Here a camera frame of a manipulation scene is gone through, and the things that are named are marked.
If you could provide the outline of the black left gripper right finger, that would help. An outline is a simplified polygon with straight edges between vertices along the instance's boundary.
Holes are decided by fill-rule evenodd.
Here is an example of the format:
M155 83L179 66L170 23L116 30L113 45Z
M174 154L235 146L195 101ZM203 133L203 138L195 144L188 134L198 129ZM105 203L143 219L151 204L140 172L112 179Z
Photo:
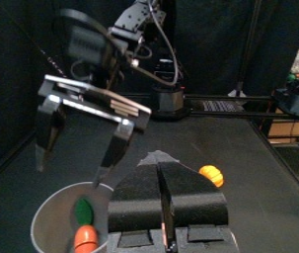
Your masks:
M162 222L168 253L240 253L224 194L196 171L159 161Z

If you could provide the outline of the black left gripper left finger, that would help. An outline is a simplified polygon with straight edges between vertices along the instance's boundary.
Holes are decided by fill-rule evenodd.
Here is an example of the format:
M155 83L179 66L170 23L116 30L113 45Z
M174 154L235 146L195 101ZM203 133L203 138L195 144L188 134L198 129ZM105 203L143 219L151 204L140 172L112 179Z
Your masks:
M166 154L150 152L117 185L109 203L107 253L164 253L156 165Z

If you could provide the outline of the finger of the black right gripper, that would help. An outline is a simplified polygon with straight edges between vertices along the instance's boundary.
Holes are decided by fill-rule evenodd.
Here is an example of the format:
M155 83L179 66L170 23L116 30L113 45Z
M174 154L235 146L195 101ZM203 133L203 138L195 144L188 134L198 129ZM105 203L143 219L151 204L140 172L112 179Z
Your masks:
M97 187L100 185L109 172L115 169L116 164L121 160L123 156L125 155L134 134L134 128L135 124L130 120L123 119L119 122L108 144L107 151L104 153L101 164L95 173L92 181L93 187Z
M63 126L61 99L56 95L48 95L37 108L36 116L36 169L40 172L47 168L47 162Z

